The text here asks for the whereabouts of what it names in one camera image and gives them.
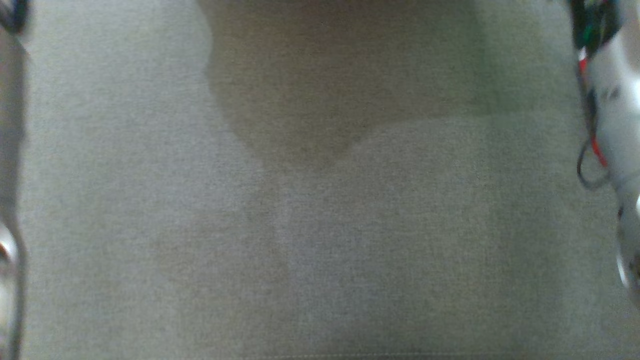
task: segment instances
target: black wire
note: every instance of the black wire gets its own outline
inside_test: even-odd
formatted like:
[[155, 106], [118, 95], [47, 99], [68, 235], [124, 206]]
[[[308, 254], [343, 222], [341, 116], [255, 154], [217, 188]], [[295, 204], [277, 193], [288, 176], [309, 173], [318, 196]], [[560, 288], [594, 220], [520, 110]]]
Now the black wire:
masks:
[[587, 11], [584, 7], [584, 0], [569, 0], [569, 7], [573, 23], [573, 45], [576, 49], [580, 49], [584, 46], [582, 36], [587, 27]]
[[14, 0], [13, 8], [0, 3], [0, 25], [10, 33], [20, 33], [27, 22], [29, 0]]
[[590, 146], [591, 146], [591, 139], [588, 138], [584, 142], [584, 144], [582, 144], [582, 149], [580, 150], [580, 154], [578, 155], [577, 172], [578, 172], [578, 179], [580, 180], [584, 188], [587, 190], [593, 191], [603, 187], [609, 182], [609, 173], [607, 173], [606, 175], [604, 175], [603, 177], [601, 177], [596, 181], [588, 181], [587, 179], [584, 178], [584, 175], [582, 175], [582, 162], [584, 161], [584, 155], [587, 153], [587, 150], [589, 149]]
[[617, 1], [610, 0], [603, 3], [598, 9], [598, 17], [604, 22], [604, 28], [602, 34], [600, 34], [602, 37], [600, 46], [608, 43], [622, 28], [622, 23], [618, 17], [618, 6]]

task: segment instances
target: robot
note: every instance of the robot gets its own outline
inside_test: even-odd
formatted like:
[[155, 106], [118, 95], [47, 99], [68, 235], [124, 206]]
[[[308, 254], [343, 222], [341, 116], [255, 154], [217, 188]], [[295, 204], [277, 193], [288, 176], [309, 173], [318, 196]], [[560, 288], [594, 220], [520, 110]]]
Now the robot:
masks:
[[[577, 77], [589, 138], [577, 174], [587, 189], [610, 183], [618, 198], [618, 269], [640, 307], [640, 0], [563, 0], [571, 13]], [[0, 360], [18, 359], [26, 250], [15, 204], [24, 137], [24, 62], [19, 42], [29, 0], [0, 0]], [[606, 175], [589, 181], [589, 148]]]
[[18, 36], [28, 0], [0, 1], [0, 360], [18, 359], [26, 251], [16, 221], [20, 143], [24, 136], [24, 61]]
[[[640, 1], [569, 0], [589, 139], [577, 173], [590, 190], [611, 183], [618, 211], [618, 270], [640, 307]], [[588, 181], [591, 147], [607, 175]]]

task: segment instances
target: gray fabric surface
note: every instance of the gray fabric surface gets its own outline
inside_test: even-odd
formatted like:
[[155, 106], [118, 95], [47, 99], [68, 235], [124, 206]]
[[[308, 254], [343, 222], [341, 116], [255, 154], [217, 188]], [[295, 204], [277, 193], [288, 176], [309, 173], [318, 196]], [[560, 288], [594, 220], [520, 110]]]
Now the gray fabric surface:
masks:
[[557, 2], [36, 4], [25, 359], [626, 359]]

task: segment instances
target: red wire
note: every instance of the red wire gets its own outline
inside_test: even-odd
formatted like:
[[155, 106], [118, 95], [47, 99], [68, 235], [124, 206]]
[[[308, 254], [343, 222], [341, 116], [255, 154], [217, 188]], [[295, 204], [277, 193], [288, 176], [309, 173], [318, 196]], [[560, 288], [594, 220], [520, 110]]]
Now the red wire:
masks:
[[591, 138], [591, 148], [593, 149], [593, 153], [598, 158], [598, 161], [600, 161], [600, 164], [603, 167], [607, 167], [607, 159], [604, 158], [602, 151], [600, 151], [600, 147], [598, 146], [598, 142], [596, 141], [595, 136]]
[[584, 73], [587, 71], [587, 59], [580, 60], [578, 66], [580, 67], [580, 75], [584, 76]]

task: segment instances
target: wire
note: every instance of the wire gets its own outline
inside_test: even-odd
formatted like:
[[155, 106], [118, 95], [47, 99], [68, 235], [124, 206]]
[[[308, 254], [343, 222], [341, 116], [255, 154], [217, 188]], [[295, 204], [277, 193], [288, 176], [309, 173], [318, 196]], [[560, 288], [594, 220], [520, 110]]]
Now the wire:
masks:
[[581, 49], [586, 45], [588, 40], [585, 36], [585, 29], [588, 22], [584, 1], [569, 0], [569, 7], [573, 23], [573, 44], [576, 49]]
[[14, 0], [12, 6], [0, 3], [0, 25], [10, 33], [20, 33], [26, 24], [29, 0]]
[[578, 155], [578, 164], [576, 166], [577, 172], [578, 172], [578, 179], [580, 180], [580, 183], [582, 183], [585, 189], [591, 190], [591, 191], [597, 190], [609, 182], [608, 172], [606, 173], [606, 175], [604, 175], [603, 177], [601, 177], [596, 181], [589, 181], [584, 178], [584, 175], [582, 175], [582, 163], [584, 162], [584, 155], [587, 153], [587, 150], [589, 149], [589, 147], [592, 146], [592, 143], [593, 142], [591, 141], [591, 138], [588, 138], [584, 142], [584, 144], [582, 144], [582, 149], [580, 150], [580, 154]]
[[602, 151], [600, 151], [600, 146], [598, 146], [598, 142], [596, 141], [595, 136], [591, 138], [591, 150], [593, 150], [593, 153], [598, 158], [598, 161], [600, 162], [602, 167], [607, 167], [607, 159], [605, 159]]

